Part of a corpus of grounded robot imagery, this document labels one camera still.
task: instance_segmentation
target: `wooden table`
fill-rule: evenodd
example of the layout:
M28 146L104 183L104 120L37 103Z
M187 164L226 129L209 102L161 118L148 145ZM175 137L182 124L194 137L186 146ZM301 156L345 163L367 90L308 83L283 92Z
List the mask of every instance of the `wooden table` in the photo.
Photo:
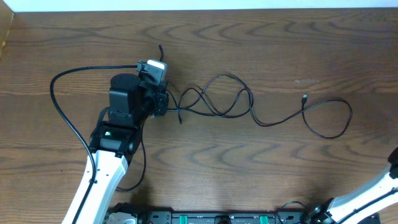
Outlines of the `wooden table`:
M0 61L0 222L60 223L80 183L86 152L49 97L56 74L90 65L136 64L165 50L169 87L179 96L228 73L254 93L255 114L281 120L308 105L341 97L354 116L346 134L316 137L296 117L271 128L238 119L182 113L149 119L147 173L111 205L174 210L275 210L290 200L309 207L347 194L383 170L398 144L398 10L252 10L18 13ZM133 70L86 71L61 78L62 109L88 140L108 106L109 80ZM222 79L208 97L220 110L240 86ZM247 108L239 100L237 113ZM206 111L203 103L199 110ZM310 125L337 134L345 105L309 111ZM142 172L138 150L121 187ZM381 212L398 221L398 206Z

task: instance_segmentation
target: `cable plug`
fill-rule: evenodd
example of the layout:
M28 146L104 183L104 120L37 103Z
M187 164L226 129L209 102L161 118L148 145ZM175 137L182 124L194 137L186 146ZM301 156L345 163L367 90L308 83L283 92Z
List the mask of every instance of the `cable plug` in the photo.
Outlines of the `cable plug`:
M301 104L304 106L304 104L307 102L307 94L303 95L303 98L301 99Z

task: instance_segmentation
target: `white arm segment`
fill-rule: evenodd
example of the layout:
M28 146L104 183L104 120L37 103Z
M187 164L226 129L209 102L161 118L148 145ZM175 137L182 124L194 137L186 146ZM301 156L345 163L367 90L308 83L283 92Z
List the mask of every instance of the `white arm segment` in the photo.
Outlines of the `white arm segment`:
M361 208L363 205L377 199L387 193L393 188L398 188L398 179L390 177L391 164L387 166L375 179L364 184L359 189L350 194L340 196L331 201L328 211L332 219L339 223L351 214L355 209ZM357 224L362 219L373 215L385 207L398 202L398 193L390 195L353 215L351 218L344 221L344 224Z
M98 150L93 154L97 166L97 183L93 184L83 209L77 220L78 224L102 223L111 202L113 193L125 175L128 164L124 156L117 158L114 152ZM90 158L87 157L86 170L62 224L71 224L80 202L86 193L92 175Z

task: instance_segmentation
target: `white backdrop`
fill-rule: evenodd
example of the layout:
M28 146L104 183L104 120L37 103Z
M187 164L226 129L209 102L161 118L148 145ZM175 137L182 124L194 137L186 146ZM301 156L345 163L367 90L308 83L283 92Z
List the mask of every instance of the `white backdrop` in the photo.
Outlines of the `white backdrop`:
M4 0L14 12L398 7L398 0Z

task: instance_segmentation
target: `green clip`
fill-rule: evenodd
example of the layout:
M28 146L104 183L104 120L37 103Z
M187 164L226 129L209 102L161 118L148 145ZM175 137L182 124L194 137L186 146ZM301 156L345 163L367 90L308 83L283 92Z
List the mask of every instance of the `green clip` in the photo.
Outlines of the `green clip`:
M188 224L188 216L187 215L180 215L180 224Z
M269 224L268 222L268 216L260 216L260 224Z

